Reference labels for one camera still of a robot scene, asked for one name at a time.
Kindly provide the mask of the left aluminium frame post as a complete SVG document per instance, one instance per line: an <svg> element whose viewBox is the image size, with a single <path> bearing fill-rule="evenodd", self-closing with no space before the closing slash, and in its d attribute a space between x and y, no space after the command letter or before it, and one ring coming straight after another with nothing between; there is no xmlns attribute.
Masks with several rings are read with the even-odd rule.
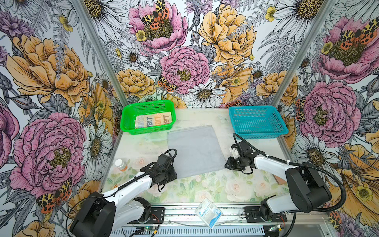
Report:
<svg viewBox="0 0 379 237"><path fill-rule="evenodd" d="M101 42L101 38L97 33L95 25L92 23L92 19L88 13L86 5L83 1L73 1L74 9L76 10L81 23L83 24L86 35L88 39L92 42L94 49L96 50L97 55L107 73L111 83L114 86L115 92L118 95L118 98L123 107L127 106L129 103L127 98L120 86L120 83L116 77L116 72L109 60L107 52L105 51L103 44Z"/></svg>

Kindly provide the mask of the teal plastic basket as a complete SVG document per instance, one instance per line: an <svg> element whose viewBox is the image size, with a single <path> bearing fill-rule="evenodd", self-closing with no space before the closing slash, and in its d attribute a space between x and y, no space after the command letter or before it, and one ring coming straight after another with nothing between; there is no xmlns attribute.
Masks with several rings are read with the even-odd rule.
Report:
<svg viewBox="0 0 379 237"><path fill-rule="evenodd" d="M273 106L230 107L229 116L234 132L246 140L274 139L289 132Z"/></svg>

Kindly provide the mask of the small orange cap bottle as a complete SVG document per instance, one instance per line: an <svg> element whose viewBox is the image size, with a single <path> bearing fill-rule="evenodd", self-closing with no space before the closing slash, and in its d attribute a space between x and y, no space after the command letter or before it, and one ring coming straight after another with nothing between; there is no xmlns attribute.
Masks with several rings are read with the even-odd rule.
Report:
<svg viewBox="0 0 379 237"><path fill-rule="evenodd" d="M122 159L117 159L114 162L114 165L116 168L118 168L121 172L124 172L127 170L127 164Z"/></svg>

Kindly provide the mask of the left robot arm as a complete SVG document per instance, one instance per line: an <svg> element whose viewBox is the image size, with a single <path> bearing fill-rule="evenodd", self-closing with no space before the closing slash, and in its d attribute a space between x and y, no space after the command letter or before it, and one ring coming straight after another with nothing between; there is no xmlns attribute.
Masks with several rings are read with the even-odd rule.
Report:
<svg viewBox="0 0 379 237"><path fill-rule="evenodd" d="M81 206L71 224L70 237L108 237L111 232L129 223L146 223L153 216L152 205L140 194L153 186L162 189L177 179L173 167L176 149L169 149L124 184L102 194L91 193L73 207Z"/></svg>

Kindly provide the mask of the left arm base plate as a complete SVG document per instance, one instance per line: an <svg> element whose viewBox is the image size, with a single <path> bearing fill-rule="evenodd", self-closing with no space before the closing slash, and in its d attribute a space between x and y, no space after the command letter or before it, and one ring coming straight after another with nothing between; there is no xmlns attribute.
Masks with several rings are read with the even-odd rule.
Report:
<svg viewBox="0 0 379 237"><path fill-rule="evenodd" d="M164 216L164 207L152 207L149 214L144 213L140 219L131 221L128 224L163 224Z"/></svg>

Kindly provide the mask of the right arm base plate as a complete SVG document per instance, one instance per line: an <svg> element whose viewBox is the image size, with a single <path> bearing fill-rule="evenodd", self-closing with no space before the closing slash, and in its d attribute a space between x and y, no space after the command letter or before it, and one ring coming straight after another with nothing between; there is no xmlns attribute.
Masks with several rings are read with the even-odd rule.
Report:
<svg viewBox="0 0 379 237"><path fill-rule="evenodd" d="M287 217L284 212L273 213L266 207L245 206L241 218L246 219L247 223L286 223Z"/></svg>

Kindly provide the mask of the plain grey towel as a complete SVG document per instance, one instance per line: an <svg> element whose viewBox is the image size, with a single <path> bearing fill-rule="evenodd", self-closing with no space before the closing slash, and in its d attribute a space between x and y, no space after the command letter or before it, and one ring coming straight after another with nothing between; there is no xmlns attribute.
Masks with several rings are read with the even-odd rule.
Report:
<svg viewBox="0 0 379 237"><path fill-rule="evenodd" d="M178 179L224 169L225 157L210 125L168 132L167 143L177 150L173 166Z"/></svg>

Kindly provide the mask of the brown square patch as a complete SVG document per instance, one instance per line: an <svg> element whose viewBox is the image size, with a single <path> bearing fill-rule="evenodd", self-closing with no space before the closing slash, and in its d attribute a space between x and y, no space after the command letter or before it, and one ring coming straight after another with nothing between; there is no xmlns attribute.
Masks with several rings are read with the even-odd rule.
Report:
<svg viewBox="0 0 379 237"><path fill-rule="evenodd" d="M284 185L284 184L287 184L287 181L280 178L279 176L274 176L275 180L277 181L278 185Z"/></svg>

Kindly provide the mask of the green plastic basket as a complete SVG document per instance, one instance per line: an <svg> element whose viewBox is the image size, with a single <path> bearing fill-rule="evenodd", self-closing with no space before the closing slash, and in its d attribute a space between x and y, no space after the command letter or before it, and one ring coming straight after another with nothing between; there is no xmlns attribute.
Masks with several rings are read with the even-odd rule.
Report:
<svg viewBox="0 0 379 237"><path fill-rule="evenodd" d="M141 102L124 107L120 129L131 135L139 135L170 130L175 121L175 105L172 101Z"/></svg>

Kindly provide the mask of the white blue packet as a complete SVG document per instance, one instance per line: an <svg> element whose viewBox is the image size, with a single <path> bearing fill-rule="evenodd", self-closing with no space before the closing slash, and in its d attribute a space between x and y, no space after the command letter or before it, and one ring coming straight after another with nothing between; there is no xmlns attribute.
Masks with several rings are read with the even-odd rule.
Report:
<svg viewBox="0 0 379 237"><path fill-rule="evenodd" d="M208 198L205 198L195 210L195 214L211 229L213 229L223 212Z"/></svg>

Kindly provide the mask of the aluminium front rail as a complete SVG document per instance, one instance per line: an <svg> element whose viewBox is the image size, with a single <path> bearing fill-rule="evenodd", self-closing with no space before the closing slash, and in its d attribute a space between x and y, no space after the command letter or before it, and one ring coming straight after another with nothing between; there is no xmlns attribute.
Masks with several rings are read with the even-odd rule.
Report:
<svg viewBox="0 0 379 237"><path fill-rule="evenodd" d="M289 224L330 224L325 212L295 213L281 211L270 213L264 219L258 203L243 204L144 204L133 200L123 207L110 205L107 208L91 208L91 213L84 219L85 224L93 223L95 229L115 231L127 225L181 225L205 226L215 228L225 224L273 225L275 223Z"/></svg>

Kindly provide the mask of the right aluminium frame post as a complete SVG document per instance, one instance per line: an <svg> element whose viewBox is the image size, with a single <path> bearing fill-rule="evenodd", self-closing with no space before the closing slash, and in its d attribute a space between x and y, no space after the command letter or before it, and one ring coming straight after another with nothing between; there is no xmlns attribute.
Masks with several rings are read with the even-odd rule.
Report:
<svg viewBox="0 0 379 237"><path fill-rule="evenodd" d="M306 50L311 47L312 42L316 38L318 32L320 29L324 26L325 21L327 19L327 16L330 14L330 12L333 9L333 6L336 4L337 1L330 0L330 1L324 1L319 13L316 15L314 22L311 24L310 30L308 33L305 34L304 40L302 44L299 47L299 50L296 52L294 60L292 61L289 69L286 72L286 75L281 83L281 85L278 88L278 91L273 96L270 105L276 106L278 102L281 100L282 96L284 95L287 87L291 83L293 77L296 74L296 71L301 64L301 61L305 57Z"/></svg>

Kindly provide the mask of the aluminium frame post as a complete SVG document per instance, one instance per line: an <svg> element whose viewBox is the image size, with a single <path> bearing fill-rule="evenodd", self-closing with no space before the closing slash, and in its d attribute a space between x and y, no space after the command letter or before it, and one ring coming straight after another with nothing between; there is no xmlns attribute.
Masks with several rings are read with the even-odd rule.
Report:
<svg viewBox="0 0 379 237"><path fill-rule="evenodd" d="M118 95L118 98L123 107L127 106L129 103L127 98L120 86L120 83L116 77L116 72L109 60L107 52L105 51L103 44L101 42L101 38L97 33L95 25L92 23L92 19L88 13L86 5L83 1L73 1L74 9L76 10L81 23L83 24L86 35L88 39L92 42L94 49L96 50L97 55L107 73L111 83L114 86L115 92Z"/></svg>
<svg viewBox="0 0 379 237"><path fill-rule="evenodd" d="M281 85L278 88L278 91L273 96L270 105L276 106L278 102L281 100L282 96L284 95L287 87L291 83L293 77L296 74L296 71L301 64L301 61L305 57L306 50L311 47L312 42L316 38L318 32L320 29L324 26L325 21L327 19L327 16L330 14L330 12L333 9L333 6L336 4L337 1L330 0L330 1L324 1L319 13L316 15L314 22L311 24L310 30L308 33L305 34L304 40L302 44L299 47L299 50L296 52L294 60L292 61L289 69L286 72L286 75L281 83Z"/></svg>

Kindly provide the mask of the grey patterned towel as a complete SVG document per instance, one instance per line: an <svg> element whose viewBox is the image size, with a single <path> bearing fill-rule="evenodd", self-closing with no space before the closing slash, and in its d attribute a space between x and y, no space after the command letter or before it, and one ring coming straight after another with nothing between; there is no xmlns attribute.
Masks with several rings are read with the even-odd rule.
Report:
<svg viewBox="0 0 379 237"><path fill-rule="evenodd" d="M148 115L140 115L136 117L135 128L147 128L153 126L167 125L172 122L170 112L161 112Z"/></svg>

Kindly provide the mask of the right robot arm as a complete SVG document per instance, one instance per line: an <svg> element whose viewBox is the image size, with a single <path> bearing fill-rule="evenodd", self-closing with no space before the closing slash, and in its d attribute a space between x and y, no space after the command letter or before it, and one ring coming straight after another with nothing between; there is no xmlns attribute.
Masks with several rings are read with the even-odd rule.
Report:
<svg viewBox="0 0 379 237"><path fill-rule="evenodd" d="M247 142L241 141L231 145L232 155L225 168L245 171L248 167L254 170L269 172L286 181L288 193L272 196L261 201L259 217L271 221L274 216L285 211L309 213L327 203L332 195L324 180L315 169L305 165L291 165L289 161L269 156L264 152L254 151Z"/></svg>

